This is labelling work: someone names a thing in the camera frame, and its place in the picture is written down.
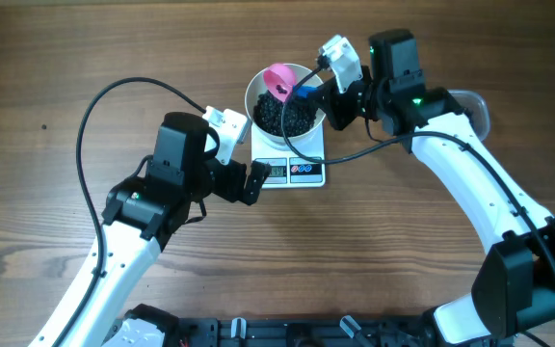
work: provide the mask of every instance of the wooden table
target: wooden table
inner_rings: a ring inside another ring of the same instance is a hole
[[[0,8],[0,346],[38,333],[93,241],[74,145],[102,87],[155,77],[201,105],[245,113],[248,82],[268,64],[312,67],[335,33],[369,64],[367,37],[396,27],[415,33],[428,86],[486,99],[489,150],[555,213],[555,2]],[[98,211],[152,152],[170,111],[193,112],[143,84],[100,101],[83,152]],[[361,121],[325,130],[328,157],[371,145]],[[248,138],[235,159],[250,158]],[[177,232],[125,309],[146,303],[219,318],[415,314],[467,293],[484,259],[452,197],[401,147],[330,167],[322,189],[263,191],[252,207],[206,202],[209,217]],[[555,322],[536,332],[555,345]]]

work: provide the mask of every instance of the bowl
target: bowl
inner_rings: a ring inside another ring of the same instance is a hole
[[[289,66],[293,69],[293,71],[295,71],[298,82],[311,72],[309,68],[302,67],[297,64],[286,63],[285,65]],[[260,134],[261,139],[267,145],[276,149],[288,149],[287,144],[284,142],[284,139],[281,136],[272,135],[266,132],[265,130],[261,129],[254,120],[254,106],[256,106],[256,104],[258,103],[258,97],[261,94],[267,92],[267,86],[265,85],[265,82],[262,78],[262,73],[266,69],[267,68],[264,68],[262,71],[256,73],[254,78],[252,78],[252,80],[248,84],[248,89],[246,90],[246,112],[248,113],[248,117],[250,117],[252,121],[252,128],[254,128],[254,130],[256,130],[258,134]],[[318,87],[322,84],[323,80],[321,80],[320,77],[318,77],[317,75],[313,76],[309,79],[309,81],[305,83],[306,86],[311,87]],[[296,144],[302,145],[307,142],[307,140],[313,137],[316,129],[318,129],[319,126],[322,126],[324,119],[325,113],[319,109],[318,111],[316,111],[316,119],[314,120],[314,124],[312,125],[312,127],[302,135],[289,137],[288,139],[290,140],[290,143],[294,146]]]

